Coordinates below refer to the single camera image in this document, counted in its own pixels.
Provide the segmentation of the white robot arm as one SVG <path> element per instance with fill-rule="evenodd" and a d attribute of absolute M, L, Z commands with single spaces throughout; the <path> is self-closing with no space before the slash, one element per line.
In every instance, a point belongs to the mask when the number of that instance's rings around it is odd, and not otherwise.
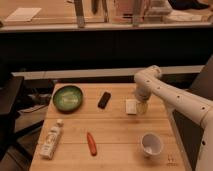
<path fill-rule="evenodd" d="M 134 75 L 135 97 L 146 102 L 152 94 L 173 106 L 203 128 L 195 171 L 213 171 L 213 101 L 161 81 L 162 70 L 156 65 Z"/>

